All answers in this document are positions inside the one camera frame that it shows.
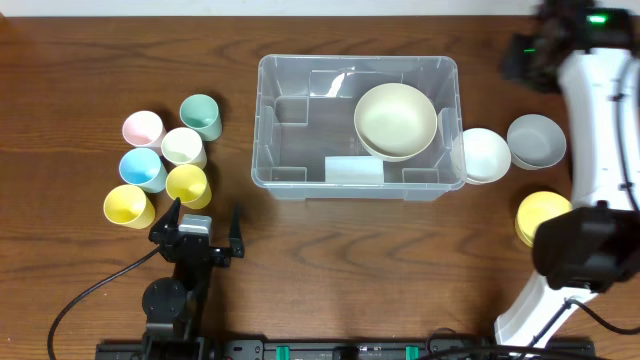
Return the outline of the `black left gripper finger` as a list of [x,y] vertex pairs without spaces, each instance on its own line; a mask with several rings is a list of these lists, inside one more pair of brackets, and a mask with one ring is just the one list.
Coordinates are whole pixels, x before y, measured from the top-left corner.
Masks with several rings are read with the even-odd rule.
[[149,240],[155,244],[173,241],[178,234],[181,200],[176,198],[169,209],[153,224],[149,231]]
[[229,230],[229,244],[232,256],[235,258],[243,258],[245,255],[244,242],[241,233],[241,209],[238,205],[234,206],[232,219]]

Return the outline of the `small grey bowl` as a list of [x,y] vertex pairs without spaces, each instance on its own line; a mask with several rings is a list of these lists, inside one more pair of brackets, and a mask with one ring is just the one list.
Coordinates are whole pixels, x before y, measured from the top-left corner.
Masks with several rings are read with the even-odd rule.
[[512,163],[524,170],[552,167],[565,156],[567,141],[563,130],[552,119],[527,114],[514,120],[507,131]]

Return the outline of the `small white bowl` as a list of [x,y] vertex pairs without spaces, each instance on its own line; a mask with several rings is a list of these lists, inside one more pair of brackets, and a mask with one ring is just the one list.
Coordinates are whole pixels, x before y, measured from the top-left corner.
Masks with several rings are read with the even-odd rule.
[[503,178],[511,167],[511,151],[507,142],[486,128],[467,129],[462,134],[465,181],[481,185]]

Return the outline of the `large cream bowl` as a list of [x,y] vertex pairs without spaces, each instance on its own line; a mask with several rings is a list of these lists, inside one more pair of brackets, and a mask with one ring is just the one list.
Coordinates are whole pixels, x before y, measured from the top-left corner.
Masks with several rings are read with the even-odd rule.
[[438,130],[431,100],[402,83],[368,90],[356,104],[353,123],[364,149],[387,162],[415,157],[433,142]]

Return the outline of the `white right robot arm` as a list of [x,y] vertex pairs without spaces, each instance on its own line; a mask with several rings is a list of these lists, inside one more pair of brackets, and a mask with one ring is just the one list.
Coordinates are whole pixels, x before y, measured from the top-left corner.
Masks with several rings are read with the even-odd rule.
[[506,137],[464,129],[445,56],[268,55],[258,66],[251,175],[281,199],[431,201],[511,166],[573,157],[572,210],[534,227],[534,274],[494,324],[520,356],[547,345],[577,306],[639,269],[639,125],[634,24],[592,1],[546,1],[513,36],[503,75],[558,92],[570,134],[524,115]]

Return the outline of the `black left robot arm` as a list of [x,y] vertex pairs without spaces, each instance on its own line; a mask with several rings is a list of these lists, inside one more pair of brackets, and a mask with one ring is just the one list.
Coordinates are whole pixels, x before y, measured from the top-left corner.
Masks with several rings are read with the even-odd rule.
[[143,360],[210,360],[219,357],[216,341],[200,334],[204,305],[214,268],[227,268],[233,258],[242,258],[245,248],[234,212],[229,245],[211,245],[212,219],[180,215],[175,199],[167,212],[151,227],[149,240],[158,253],[174,265],[173,274],[152,282],[142,297],[146,314],[141,358]]

